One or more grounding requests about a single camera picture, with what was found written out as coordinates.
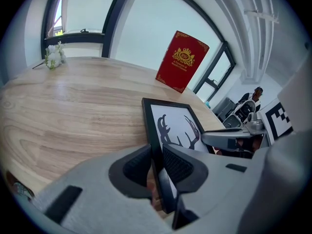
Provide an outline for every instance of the antler picture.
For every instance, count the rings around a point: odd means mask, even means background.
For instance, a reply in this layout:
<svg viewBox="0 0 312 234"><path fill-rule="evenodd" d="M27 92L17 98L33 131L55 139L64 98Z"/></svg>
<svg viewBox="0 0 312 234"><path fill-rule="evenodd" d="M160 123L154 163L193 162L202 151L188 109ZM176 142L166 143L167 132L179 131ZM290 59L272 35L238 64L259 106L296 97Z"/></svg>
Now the antler picture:
<svg viewBox="0 0 312 234"><path fill-rule="evenodd" d="M162 117L160 117L157 121L157 127L158 130L160 132L160 140L163 144L173 144L173 145L177 145L177 146L182 146L181 141L179 139L179 137L177 136L177 140L178 143L172 142L168 136L168 133L170 131L170 127L167 128L166 122L165 122L165 117L166 115L163 115ZM187 117L184 116L185 120L189 123L189 125L191 126L191 129L195 135L195 138L191 141L189 135L187 134L187 132L185 132L189 142L190 142L190 146L188 147L189 149L195 149L195 143L199 141L199 131L198 129L195 127L195 124Z"/></svg>

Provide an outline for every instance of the black picture frame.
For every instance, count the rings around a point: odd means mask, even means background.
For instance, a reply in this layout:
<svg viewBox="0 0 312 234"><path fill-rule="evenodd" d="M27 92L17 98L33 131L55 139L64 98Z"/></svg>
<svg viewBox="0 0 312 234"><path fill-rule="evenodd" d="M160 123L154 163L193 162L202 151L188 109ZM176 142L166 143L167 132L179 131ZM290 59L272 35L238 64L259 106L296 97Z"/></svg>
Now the black picture frame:
<svg viewBox="0 0 312 234"><path fill-rule="evenodd" d="M198 130L200 131L200 133L203 134L205 131L189 104L151 99L151 98L142 99L142 108L143 108L143 117L144 117L146 136L147 136L148 143L152 147L152 168L153 168L153 172L155 176L156 187L158 189L158 194L159 194L159 198L160 198L163 211L166 213L170 213L172 211L175 211L176 209L176 199L173 196L171 185L169 182L169 177L167 173L161 172L162 169L164 168L163 156L162 156L162 150L161 150L161 146L160 146L159 139L158 139L157 129L156 129L151 105L186 108L189 110L194 120L194 123L198 127ZM215 154L211 146L206 145L206 147L209 153Z"/></svg>

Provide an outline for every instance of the black window frame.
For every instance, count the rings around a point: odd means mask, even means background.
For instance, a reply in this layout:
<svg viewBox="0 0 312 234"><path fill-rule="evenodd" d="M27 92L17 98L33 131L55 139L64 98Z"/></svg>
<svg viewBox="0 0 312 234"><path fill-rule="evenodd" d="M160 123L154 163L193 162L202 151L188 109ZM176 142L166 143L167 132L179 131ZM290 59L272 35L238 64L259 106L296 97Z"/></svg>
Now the black window frame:
<svg viewBox="0 0 312 234"><path fill-rule="evenodd" d="M116 25L118 23L118 18L120 14L122 13L122 8L124 7L126 1L127 0L113 0L112 1L111 6L105 18L102 33L89 33L89 32L82 31L81 33L64 34L61 36L46 38L48 20L51 21L51 17L49 18L50 11L52 9L52 6L55 6L55 4L58 4L56 3L56 0L48 0L46 8L45 8L44 16L43 16L43 23L42 23L42 29L41 29L41 57L42 59L44 59L44 56L46 53L45 49L49 45L56 45L59 41L61 41L62 43L76 43L76 42L102 43L103 48L102 48L101 56L105 58L109 58L112 40L114 37L114 30L116 28ZM209 84L210 86L214 88L214 92L207 99L207 100L211 100L212 97L215 96L217 91L223 85L225 80L228 78L231 71L234 69L236 63L234 61L234 58L232 56L228 43L224 39L221 32L218 30L215 23L207 15L207 13L194 0L183 0L183 1L186 2L188 5L190 5L208 23L208 25L212 28L214 33L217 35L217 37L221 41L221 46L219 50L217 51L217 53L215 53L210 63L210 66L208 67L207 71L205 72L205 74L203 75L203 77L201 78L197 86L193 89L193 92L197 94L197 92L200 90L200 88L202 87L204 83ZM217 85L212 80L210 80L208 76L212 72L212 70L215 68L216 64L218 63L223 53L227 55L229 62L230 62L230 67L227 70L224 77L219 82L219 84Z"/></svg>

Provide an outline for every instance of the red book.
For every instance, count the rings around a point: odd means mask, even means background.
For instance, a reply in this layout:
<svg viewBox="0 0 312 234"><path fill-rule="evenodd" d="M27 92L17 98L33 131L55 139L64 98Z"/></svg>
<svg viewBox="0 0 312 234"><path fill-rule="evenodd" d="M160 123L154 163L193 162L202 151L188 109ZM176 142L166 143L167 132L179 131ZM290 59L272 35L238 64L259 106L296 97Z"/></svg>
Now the red book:
<svg viewBox="0 0 312 234"><path fill-rule="evenodd" d="M156 79L182 93L208 50L209 46L203 42L176 31Z"/></svg>

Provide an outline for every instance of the table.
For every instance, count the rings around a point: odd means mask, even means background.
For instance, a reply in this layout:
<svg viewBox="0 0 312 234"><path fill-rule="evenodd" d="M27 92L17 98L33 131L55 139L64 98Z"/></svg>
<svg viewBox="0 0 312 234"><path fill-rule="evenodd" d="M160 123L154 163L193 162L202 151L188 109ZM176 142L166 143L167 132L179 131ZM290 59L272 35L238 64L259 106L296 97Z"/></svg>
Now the table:
<svg viewBox="0 0 312 234"><path fill-rule="evenodd" d="M205 130L223 128L191 90L180 94L155 77L108 58L26 69L0 92L1 171L36 194L86 159L146 144L143 97L190 104Z"/></svg>

